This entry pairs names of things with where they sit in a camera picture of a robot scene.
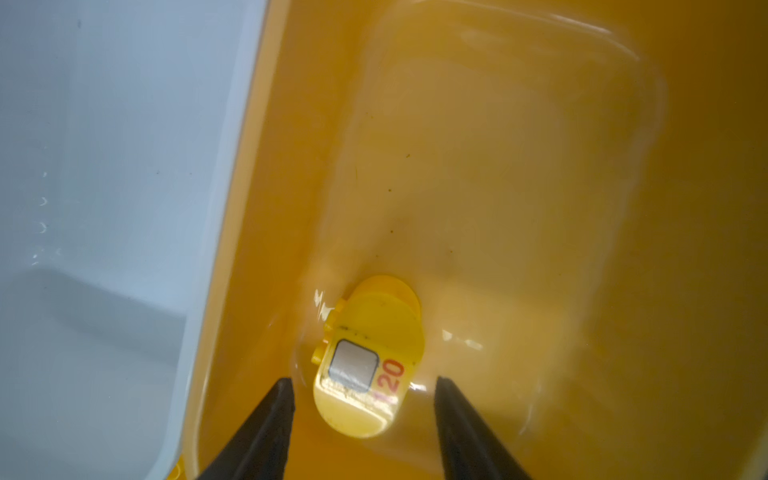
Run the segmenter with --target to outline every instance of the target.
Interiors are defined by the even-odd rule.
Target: white plastic container
[[[0,478],[165,478],[266,0],[0,0]]]

